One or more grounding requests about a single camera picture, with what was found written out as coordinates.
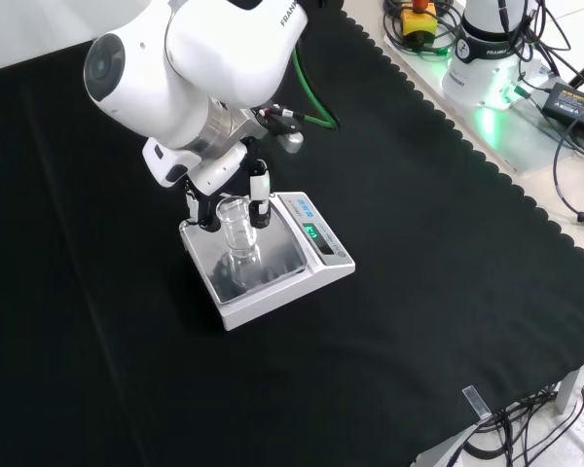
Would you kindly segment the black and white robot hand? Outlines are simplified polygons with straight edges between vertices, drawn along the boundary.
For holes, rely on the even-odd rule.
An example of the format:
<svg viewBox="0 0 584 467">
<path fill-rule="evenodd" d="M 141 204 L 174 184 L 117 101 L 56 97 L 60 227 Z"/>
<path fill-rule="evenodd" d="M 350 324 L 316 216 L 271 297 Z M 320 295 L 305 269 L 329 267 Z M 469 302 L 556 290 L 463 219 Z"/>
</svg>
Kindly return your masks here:
<svg viewBox="0 0 584 467">
<path fill-rule="evenodd" d="M 255 229 L 271 220 L 271 179 L 261 158 L 260 140 L 249 136 L 234 144 L 218 159 L 204 159 L 188 150 L 171 150 L 149 138 L 142 150 L 148 169 L 163 187 L 185 181 L 188 224 L 214 233 L 220 229 L 216 206 L 241 174 L 248 177 L 249 223 Z"/>
</svg>

